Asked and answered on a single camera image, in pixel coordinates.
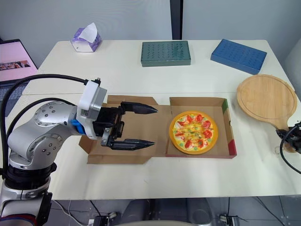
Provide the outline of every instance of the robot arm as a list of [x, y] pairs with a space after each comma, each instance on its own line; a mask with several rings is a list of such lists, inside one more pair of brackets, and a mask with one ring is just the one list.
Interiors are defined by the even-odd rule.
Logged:
[[131, 102], [122, 102], [118, 108], [102, 107], [106, 90], [99, 85], [99, 79], [88, 81], [78, 106], [60, 101], [41, 106], [27, 123], [10, 134], [9, 166], [0, 195], [1, 219], [25, 214], [34, 216], [37, 225], [47, 221], [52, 196], [47, 192], [50, 174], [56, 170], [55, 157], [69, 136], [86, 134], [117, 150], [136, 150], [154, 144], [137, 139], [115, 141], [122, 135], [121, 117], [126, 111], [149, 114], [157, 110]]

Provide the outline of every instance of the laptop screen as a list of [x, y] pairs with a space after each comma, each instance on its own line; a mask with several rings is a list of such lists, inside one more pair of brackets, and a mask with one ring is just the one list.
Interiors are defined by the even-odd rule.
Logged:
[[37, 71], [20, 40], [0, 43], [0, 82], [22, 79]]

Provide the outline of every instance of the toy pizza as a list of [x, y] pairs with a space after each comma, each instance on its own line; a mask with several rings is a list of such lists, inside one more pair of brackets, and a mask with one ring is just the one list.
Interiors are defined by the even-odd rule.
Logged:
[[169, 126], [174, 146], [186, 154], [203, 154], [209, 151], [218, 138], [218, 128], [207, 114], [187, 111], [177, 115]]

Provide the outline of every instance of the pizza paddle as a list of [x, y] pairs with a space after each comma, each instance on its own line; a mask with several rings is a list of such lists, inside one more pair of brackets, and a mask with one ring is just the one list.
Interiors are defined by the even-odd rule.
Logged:
[[[286, 131], [287, 121], [297, 107], [294, 90], [283, 80], [267, 74], [244, 80], [237, 88], [237, 100], [247, 115]], [[288, 143], [285, 149], [295, 152]]]

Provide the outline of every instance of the white cable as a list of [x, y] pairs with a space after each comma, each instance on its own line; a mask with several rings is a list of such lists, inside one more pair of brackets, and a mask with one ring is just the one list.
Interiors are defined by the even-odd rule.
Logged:
[[62, 211], [63, 211], [64, 214], [66, 214], [67, 216], [71, 217], [71, 218], [72, 218], [76, 223], [78, 223], [80, 226], [86, 226], [86, 225], [80, 223], [75, 217], [73, 217], [73, 216], [70, 214], [70, 204], [71, 204], [71, 201], [70, 201], [69, 206], [68, 206], [68, 212], [69, 212], [69, 213], [67, 213], [67, 212], [64, 210], [64, 207], [63, 207], [58, 201], [56, 201], [56, 200], [53, 200], [53, 201], [61, 207], [61, 209], [62, 209]]

